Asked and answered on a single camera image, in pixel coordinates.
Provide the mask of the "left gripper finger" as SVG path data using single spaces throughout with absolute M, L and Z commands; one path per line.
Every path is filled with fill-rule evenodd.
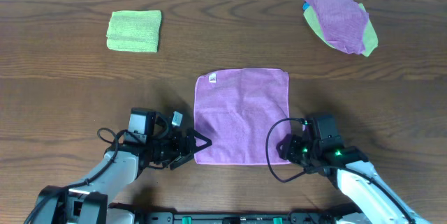
M 188 163 L 190 160 L 194 159 L 194 154 L 188 154 L 187 156 L 180 156 L 176 158 L 170 165 L 169 168 L 171 170 L 174 170 L 181 165 Z
M 212 141 L 208 137 L 205 137 L 196 130 L 192 130 L 193 133 L 193 153 L 196 154 L 208 147 L 212 146 Z M 204 144 L 198 145 L 197 140 L 203 141 Z

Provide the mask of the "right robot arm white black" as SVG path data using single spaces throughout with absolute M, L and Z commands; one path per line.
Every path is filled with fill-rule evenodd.
M 345 147 L 340 135 L 292 135 L 277 145 L 279 157 L 318 173 L 347 196 L 370 223 L 427 223 L 387 186 L 357 147 Z

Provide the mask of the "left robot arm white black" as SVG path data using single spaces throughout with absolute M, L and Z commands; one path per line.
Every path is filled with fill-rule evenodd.
M 149 168 L 174 170 L 194 155 L 212 146 L 211 139 L 190 128 L 186 135 L 165 130 L 161 134 L 139 134 L 100 128 L 114 137 L 103 160 L 81 180 L 64 187 L 47 186 L 25 223 L 105 223 L 112 216 L 107 207 L 127 185 Z

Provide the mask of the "purple microfiber cloth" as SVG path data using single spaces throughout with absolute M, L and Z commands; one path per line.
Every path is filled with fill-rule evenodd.
M 291 127 L 289 75 L 278 68 L 218 70 L 196 80 L 194 128 L 212 146 L 195 155 L 199 165 L 285 165 L 277 144 Z

